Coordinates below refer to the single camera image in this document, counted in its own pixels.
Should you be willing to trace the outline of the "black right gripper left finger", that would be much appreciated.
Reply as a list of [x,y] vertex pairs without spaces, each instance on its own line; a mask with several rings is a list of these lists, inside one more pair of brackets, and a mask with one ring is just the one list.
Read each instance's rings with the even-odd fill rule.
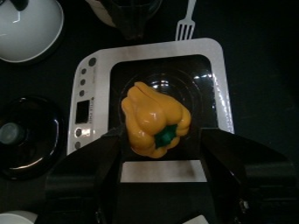
[[114,128],[57,163],[36,224],[112,224],[126,135],[123,126]]

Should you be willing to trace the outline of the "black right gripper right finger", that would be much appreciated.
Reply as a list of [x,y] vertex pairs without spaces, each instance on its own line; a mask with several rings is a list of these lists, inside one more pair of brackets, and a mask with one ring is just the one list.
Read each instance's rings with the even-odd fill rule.
[[220,129],[200,132],[218,224],[299,224],[299,187],[290,159]]

